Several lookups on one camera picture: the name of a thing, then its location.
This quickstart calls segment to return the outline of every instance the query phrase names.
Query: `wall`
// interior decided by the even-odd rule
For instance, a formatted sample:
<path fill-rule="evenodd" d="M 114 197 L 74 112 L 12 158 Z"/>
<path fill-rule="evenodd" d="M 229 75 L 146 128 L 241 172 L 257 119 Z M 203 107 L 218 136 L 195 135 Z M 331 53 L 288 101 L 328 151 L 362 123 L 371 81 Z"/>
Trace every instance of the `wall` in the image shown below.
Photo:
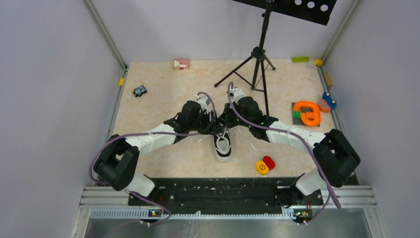
<path fill-rule="evenodd" d="M 363 1 L 326 62 L 391 237 L 419 237 L 420 1 Z"/>
<path fill-rule="evenodd" d="M 69 237 L 122 75 L 81 0 L 0 3 L 0 237 Z"/>
<path fill-rule="evenodd" d="M 264 9 L 231 0 L 94 0 L 126 62 L 246 59 L 259 44 Z M 273 13 L 269 58 L 321 57 L 352 0 L 338 0 L 327 26 Z"/>

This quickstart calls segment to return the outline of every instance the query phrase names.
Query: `green toy block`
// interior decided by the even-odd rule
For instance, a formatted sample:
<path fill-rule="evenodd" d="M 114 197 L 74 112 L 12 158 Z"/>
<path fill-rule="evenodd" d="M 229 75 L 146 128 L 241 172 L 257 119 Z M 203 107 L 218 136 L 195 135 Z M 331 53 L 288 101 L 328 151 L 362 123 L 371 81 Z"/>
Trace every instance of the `green toy block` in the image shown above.
<path fill-rule="evenodd" d="M 294 118 L 301 118 L 301 112 L 300 111 L 294 111 L 293 112 L 293 117 Z"/>
<path fill-rule="evenodd" d="M 292 62 L 293 63 L 309 62 L 309 57 L 308 56 L 304 56 L 304 57 L 292 57 Z"/>

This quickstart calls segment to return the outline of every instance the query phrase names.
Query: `table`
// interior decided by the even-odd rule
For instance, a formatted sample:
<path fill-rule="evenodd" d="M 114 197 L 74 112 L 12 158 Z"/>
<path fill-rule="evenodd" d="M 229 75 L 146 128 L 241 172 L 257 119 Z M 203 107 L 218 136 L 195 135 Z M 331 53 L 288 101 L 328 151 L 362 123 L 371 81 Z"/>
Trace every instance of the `table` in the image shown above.
<path fill-rule="evenodd" d="M 305 63 L 291 63 L 289 59 L 272 59 L 276 70 L 268 68 L 268 104 L 270 115 L 291 124 L 291 103 L 312 101 L 318 103 L 323 89 L 318 72 Z M 214 100 L 216 111 L 222 113 L 227 100 L 227 84 L 233 81 L 246 95 L 252 96 L 265 111 L 263 93 L 251 91 L 248 84 L 232 75 L 217 88 L 214 84 L 242 60 L 193 60 L 190 70 L 176 71 L 171 61 L 132 62 L 122 93 L 114 131 L 116 134 L 142 132 L 152 129 L 180 112 L 187 100 L 195 100 L 195 94 L 205 91 Z M 249 62 L 238 72 L 252 80 L 255 62 Z M 148 91 L 142 97 L 132 94 L 134 88 L 144 85 Z M 320 127 L 299 126 L 314 131 L 330 131 L 334 128 L 331 114 L 322 114 Z M 191 136 L 182 141 L 160 148 L 139 158 L 136 171 L 154 178 L 220 178 L 260 177 L 255 163 L 263 155 L 270 155 L 276 167 L 268 177 L 295 177 L 315 168 L 311 157 L 286 145 L 267 143 L 253 138 L 245 128 L 231 131 L 233 158 L 222 163 L 214 156 L 211 136 Z M 255 151 L 250 141 L 261 152 Z"/>

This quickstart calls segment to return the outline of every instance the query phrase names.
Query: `blue toy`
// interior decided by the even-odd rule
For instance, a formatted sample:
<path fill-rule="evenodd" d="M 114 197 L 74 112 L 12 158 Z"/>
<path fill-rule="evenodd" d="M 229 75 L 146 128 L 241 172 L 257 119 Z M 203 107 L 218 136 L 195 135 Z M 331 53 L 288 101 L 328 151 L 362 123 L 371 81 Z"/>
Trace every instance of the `blue toy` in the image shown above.
<path fill-rule="evenodd" d="M 331 94 L 329 92 L 325 91 L 322 95 L 322 99 L 328 103 L 328 105 L 331 107 L 331 110 L 334 110 L 337 107 L 337 101 L 331 98 Z"/>
<path fill-rule="evenodd" d="M 133 91 L 133 94 L 136 97 L 140 97 L 140 96 L 142 96 L 145 93 L 147 93 L 147 90 L 146 90 L 146 88 L 143 85 L 140 86 L 140 87 L 138 87 L 138 88 L 135 88 L 134 91 Z"/>

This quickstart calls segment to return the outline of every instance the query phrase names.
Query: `tripod leg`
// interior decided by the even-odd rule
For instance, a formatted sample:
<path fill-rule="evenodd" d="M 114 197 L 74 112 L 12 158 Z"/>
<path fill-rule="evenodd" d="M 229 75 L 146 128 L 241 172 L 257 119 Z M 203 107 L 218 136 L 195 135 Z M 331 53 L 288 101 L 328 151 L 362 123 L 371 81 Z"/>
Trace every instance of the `tripod leg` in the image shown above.
<path fill-rule="evenodd" d="M 246 64 L 248 61 L 250 61 L 253 58 L 253 56 L 248 57 L 244 62 L 242 62 L 238 67 L 236 67 L 234 70 L 232 70 L 230 73 L 228 73 L 223 79 L 221 79 L 219 82 L 217 82 L 214 87 L 219 86 L 225 79 L 227 79 L 229 76 L 231 76 L 233 73 L 235 73 L 238 69 L 240 69 L 244 64 Z"/>
<path fill-rule="evenodd" d="M 259 66 L 260 66 L 260 61 L 256 58 L 256 61 L 255 61 L 255 69 L 254 69 L 254 76 L 252 77 L 251 90 L 254 90 L 255 89 L 255 83 L 257 82 L 257 74 L 258 74 L 258 67 Z"/>
<path fill-rule="evenodd" d="M 273 69 L 273 70 L 275 70 L 275 67 L 274 67 L 274 65 L 271 63 L 271 61 L 268 59 L 268 57 L 264 54 L 264 58 L 265 58 L 265 60 L 267 61 L 267 63 L 271 66 L 271 68 Z"/>
<path fill-rule="evenodd" d="M 270 115 L 268 112 L 268 96 L 267 96 L 267 85 L 265 83 L 265 72 L 264 72 L 264 61 L 261 61 L 261 74 L 262 74 L 262 86 L 264 87 L 264 100 L 265 100 L 265 112 L 267 116 Z"/>

